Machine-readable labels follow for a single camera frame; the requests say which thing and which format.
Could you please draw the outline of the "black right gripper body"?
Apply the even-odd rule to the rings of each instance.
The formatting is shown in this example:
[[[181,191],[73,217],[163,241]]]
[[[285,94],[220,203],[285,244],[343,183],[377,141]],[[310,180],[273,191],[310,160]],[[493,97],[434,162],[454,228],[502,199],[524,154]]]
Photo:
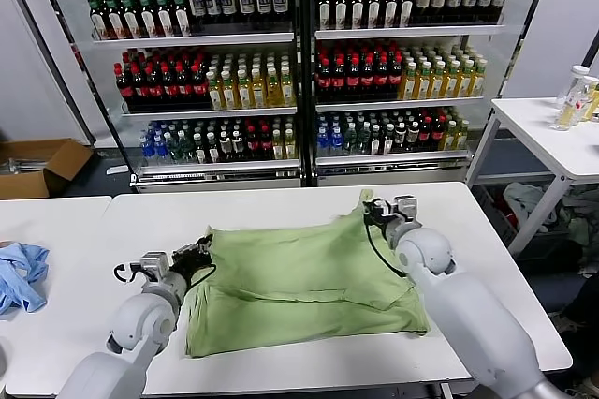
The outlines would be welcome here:
[[[383,209],[372,210],[372,225],[376,226],[382,235],[386,235],[387,230],[393,228],[397,222],[397,214],[385,212]]]

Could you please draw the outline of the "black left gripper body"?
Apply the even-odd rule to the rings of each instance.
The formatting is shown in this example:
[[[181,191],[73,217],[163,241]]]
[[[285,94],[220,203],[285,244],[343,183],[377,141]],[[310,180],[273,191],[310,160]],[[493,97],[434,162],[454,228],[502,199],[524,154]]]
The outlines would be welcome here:
[[[211,266],[211,256],[207,252],[184,251],[172,255],[171,270],[182,277],[192,277],[198,270]]]

